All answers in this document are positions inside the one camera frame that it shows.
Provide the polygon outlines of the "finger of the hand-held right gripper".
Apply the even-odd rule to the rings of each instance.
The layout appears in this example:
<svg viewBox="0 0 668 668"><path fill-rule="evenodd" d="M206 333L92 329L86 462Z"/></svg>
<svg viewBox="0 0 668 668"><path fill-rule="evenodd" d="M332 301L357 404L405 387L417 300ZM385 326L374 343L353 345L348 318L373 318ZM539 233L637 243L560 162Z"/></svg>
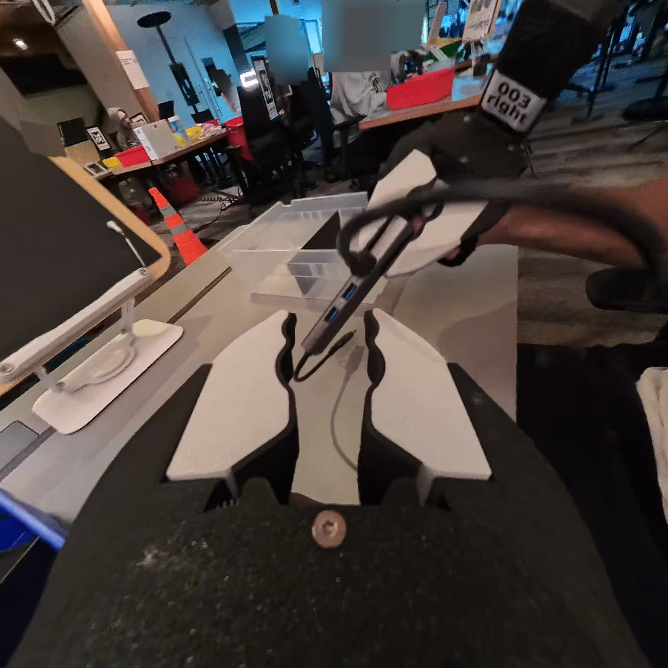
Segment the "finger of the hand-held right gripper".
<svg viewBox="0 0 668 668"><path fill-rule="evenodd" d="M445 205L441 214L428 222L420 235L410 241L393 264L383 273L385 278L413 274L447 259L462 246L472 245L493 220L487 201L462 202Z"/></svg>
<svg viewBox="0 0 668 668"><path fill-rule="evenodd" d="M412 150L396 167L379 178L367 208L379 208L396 199L405 198L416 188L433 185L437 173L430 157L420 150Z"/></svg>

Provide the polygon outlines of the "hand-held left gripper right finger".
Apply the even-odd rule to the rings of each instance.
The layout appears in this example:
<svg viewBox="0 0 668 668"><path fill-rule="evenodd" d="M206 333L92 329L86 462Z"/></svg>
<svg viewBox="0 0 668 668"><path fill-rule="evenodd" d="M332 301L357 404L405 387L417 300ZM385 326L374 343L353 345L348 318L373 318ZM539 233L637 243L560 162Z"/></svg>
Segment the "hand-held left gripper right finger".
<svg viewBox="0 0 668 668"><path fill-rule="evenodd" d="M370 423L417 460L417 479L489 480L492 471L446 360L380 309L365 313L380 379L372 380Z"/></svg>

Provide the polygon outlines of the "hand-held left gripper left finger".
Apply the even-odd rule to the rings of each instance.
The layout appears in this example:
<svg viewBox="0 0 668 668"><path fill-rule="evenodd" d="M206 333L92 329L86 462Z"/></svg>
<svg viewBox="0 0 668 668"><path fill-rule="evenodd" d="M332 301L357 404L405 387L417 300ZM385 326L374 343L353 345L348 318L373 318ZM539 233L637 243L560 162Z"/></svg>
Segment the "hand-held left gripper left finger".
<svg viewBox="0 0 668 668"><path fill-rule="evenodd" d="M232 480L296 418L290 388L296 315L278 311L226 346L210 365L175 453L171 482Z"/></svg>

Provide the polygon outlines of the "slim grey USB hub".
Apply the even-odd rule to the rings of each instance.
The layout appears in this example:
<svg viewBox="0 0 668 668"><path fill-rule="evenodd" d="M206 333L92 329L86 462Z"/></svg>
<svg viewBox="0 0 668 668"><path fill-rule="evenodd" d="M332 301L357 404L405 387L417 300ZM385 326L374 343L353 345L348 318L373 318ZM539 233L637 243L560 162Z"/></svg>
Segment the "slim grey USB hub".
<svg viewBox="0 0 668 668"><path fill-rule="evenodd" d="M422 207L412 211L391 211L389 206L361 213L348 221L337 238L337 250L351 275L318 318L302 342L304 354L296 364L293 380L310 378L353 336L347 333L334 343L323 360L302 373L306 362L322 354L348 322L363 298L385 276L407 246L420 235L428 217Z"/></svg>

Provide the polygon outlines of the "clear plastic bin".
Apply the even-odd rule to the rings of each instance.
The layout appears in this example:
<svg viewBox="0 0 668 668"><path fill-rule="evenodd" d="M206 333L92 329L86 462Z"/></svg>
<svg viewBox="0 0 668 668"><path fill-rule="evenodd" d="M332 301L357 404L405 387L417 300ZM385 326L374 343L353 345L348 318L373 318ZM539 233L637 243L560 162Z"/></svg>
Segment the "clear plastic bin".
<svg viewBox="0 0 668 668"><path fill-rule="evenodd" d="M339 211L341 227L367 206L365 192L277 202L222 249L249 292L330 302L351 273L337 250L301 250Z"/></svg>

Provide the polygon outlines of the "blue plastic bin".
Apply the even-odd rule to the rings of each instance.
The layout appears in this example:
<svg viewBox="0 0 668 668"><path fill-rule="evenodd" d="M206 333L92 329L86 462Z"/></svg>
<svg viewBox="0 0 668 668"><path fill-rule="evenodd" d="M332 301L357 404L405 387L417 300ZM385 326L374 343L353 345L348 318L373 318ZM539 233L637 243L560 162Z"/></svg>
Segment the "blue plastic bin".
<svg viewBox="0 0 668 668"><path fill-rule="evenodd" d="M43 588L70 527L4 490L1 490L1 514L21 524L23 531L31 535L27 543L22 543L11 554L12 564L7 561L8 556L1 558L1 588Z"/></svg>

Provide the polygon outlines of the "person's right forearm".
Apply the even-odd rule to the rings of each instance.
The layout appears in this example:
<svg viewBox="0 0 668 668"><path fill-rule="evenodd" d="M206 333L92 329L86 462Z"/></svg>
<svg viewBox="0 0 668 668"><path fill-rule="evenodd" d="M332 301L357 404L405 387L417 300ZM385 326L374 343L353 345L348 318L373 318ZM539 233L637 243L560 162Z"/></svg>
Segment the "person's right forearm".
<svg viewBox="0 0 668 668"><path fill-rule="evenodd" d="M628 187L589 188L584 194L645 218L667 238L666 178ZM645 266L630 241L593 218L535 207L526 207L526 213L528 222L523 246L614 267L639 269Z"/></svg>

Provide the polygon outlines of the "person's right hand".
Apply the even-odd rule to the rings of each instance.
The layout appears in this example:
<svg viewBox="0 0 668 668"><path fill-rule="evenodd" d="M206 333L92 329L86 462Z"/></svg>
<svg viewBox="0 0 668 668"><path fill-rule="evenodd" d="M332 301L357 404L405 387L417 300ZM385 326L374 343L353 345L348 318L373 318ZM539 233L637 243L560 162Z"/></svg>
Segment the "person's right hand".
<svg viewBox="0 0 668 668"><path fill-rule="evenodd" d="M491 245L528 246L532 240L533 209L527 205L513 205L489 230L480 235L477 247Z"/></svg>

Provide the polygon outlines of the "wooden table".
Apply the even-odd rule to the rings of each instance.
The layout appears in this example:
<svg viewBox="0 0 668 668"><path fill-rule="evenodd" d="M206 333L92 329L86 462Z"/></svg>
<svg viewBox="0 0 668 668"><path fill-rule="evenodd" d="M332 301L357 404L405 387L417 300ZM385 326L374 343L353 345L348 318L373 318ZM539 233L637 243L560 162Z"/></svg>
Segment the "wooden table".
<svg viewBox="0 0 668 668"><path fill-rule="evenodd" d="M455 78L452 93L435 102L422 105L413 105L400 110L391 110L383 108L376 113L363 118L358 123L358 129L367 131L375 128L389 126L405 121L419 120L438 116L443 113L468 109L478 105L482 99L482 92L485 88L488 71L492 69L498 54L485 54L478 60L488 59L489 64L486 67L486 74L482 78L474 77L473 61L471 59L457 62L455 65Z"/></svg>

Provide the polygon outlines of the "red plastic bin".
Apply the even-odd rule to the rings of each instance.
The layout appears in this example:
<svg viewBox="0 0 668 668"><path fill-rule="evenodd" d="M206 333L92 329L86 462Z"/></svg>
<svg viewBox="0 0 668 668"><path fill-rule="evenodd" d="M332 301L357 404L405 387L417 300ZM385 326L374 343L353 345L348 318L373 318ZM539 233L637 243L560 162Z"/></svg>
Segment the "red plastic bin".
<svg viewBox="0 0 668 668"><path fill-rule="evenodd" d="M244 126L244 119L242 116L237 116L224 123L226 129L226 137L229 145L237 151L238 156L246 162L254 162L253 154L249 148L248 140L246 138L246 131Z"/></svg>
<svg viewBox="0 0 668 668"><path fill-rule="evenodd" d="M416 75L388 88L386 105L392 111L432 104L452 93L455 68L448 67Z"/></svg>
<svg viewBox="0 0 668 668"><path fill-rule="evenodd" d="M151 163L151 158L146 152L146 148L141 144L119 152L115 154L113 158L122 168L130 168Z"/></svg>

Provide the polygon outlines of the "person's dark trousers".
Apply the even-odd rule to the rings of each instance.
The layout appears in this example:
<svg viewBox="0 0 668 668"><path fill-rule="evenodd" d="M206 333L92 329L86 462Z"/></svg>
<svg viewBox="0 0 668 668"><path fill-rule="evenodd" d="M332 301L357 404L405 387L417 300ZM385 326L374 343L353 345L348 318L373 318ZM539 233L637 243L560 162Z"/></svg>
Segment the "person's dark trousers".
<svg viewBox="0 0 668 668"><path fill-rule="evenodd" d="M517 348L518 425L573 497L653 667L667 666L667 498L637 382L666 368L666 338Z"/></svg>

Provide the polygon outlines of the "orange traffic cone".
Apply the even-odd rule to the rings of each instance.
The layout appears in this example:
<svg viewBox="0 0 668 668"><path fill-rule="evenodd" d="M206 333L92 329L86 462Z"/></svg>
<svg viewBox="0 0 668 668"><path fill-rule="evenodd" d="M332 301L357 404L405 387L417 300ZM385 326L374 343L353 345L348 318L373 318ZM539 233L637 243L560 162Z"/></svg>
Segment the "orange traffic cone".
<svg viewBox="0 0 668 668"><path fill-rule="evenodd" d="M158 188L149 188L148 192L170 230L185 265L190 266L206 254L207 248Z"/></svg>

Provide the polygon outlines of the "red floor container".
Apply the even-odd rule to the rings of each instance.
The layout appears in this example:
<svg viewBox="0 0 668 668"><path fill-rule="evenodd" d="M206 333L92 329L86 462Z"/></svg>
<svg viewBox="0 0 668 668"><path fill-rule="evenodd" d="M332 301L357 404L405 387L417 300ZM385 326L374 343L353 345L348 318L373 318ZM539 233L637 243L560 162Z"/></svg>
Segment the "red floor container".
<svg viewBox="0 0 668 668"><path fill-rule="evenodd" d="M169 176L166 179L168 201L177 209L196 202L200 199L201 193L196 184L187 178L181 176Z"/></svg>

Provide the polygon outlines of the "white towel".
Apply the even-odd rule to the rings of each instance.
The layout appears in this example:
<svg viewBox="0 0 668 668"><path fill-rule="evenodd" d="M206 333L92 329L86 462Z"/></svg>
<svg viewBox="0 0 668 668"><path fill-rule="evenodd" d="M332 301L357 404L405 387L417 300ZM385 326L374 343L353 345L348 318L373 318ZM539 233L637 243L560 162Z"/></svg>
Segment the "white towel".
<svg viewBox="0 0 668 668"><path fill-rule="evenodd" d="M649 427L662 510L667 520L667 368L645 370L636 389Z"/></svg>

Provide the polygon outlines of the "black wood-rimmed board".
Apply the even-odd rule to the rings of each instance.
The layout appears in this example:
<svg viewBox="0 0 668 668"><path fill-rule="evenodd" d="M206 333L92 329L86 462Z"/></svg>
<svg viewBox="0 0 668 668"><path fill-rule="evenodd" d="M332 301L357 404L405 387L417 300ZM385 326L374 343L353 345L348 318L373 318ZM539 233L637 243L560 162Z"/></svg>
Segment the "black wood-rimmed board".
<svg viewBox="0 0 668 668"><path fill-rule="evenodd" d="M32 373L164 275L166 244L67 158L1 120L1 383Z"/></svg>

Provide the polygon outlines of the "white cardboard box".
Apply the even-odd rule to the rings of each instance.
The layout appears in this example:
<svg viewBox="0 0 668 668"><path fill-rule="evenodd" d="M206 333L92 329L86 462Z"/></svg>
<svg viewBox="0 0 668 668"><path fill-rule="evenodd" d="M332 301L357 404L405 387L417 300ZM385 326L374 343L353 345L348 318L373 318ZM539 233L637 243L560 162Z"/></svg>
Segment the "white cardboard box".
<svg viewBox="0 0 668 668"><path fill-rule="evenodd" d="M151 162L167 158L181 149L168 121L138 125L133 131Z"/></svg>

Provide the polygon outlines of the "black floor lamp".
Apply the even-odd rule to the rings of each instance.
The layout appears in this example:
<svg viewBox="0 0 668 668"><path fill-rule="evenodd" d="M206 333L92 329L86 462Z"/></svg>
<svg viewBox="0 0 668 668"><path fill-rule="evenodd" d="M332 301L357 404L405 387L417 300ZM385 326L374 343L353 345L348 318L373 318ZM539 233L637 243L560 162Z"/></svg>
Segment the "black floor lamp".
<svg viewBox="0 0 668 668"><path fill-rule="evenodd" d="M172 14L169 11L161 10L145 14L137 20L137 25L142 29L152 29L158 34L158 37L163 45L164 50L170 62L169 68L172 76L178 85L180 93L184 98L186 104L194 113L198 112L198 105L200 103L199 97L194 88L193 82L188 74L183 63L178 62L175 58L173 50L165 37L163 26L170 22Z"/></svg>

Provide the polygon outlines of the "white paper sign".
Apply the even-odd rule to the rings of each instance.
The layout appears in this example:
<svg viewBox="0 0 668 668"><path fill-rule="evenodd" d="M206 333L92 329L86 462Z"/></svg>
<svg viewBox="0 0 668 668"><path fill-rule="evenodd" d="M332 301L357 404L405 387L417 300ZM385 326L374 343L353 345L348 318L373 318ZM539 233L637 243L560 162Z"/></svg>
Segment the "white paper sign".
<svg viewBox="0 0 668 668"><path fill-rule="evenodd" d="M131 49L116 51L118 58L133 90L147 89L150 87L148 79L138 62L138 59Z"/></svg>

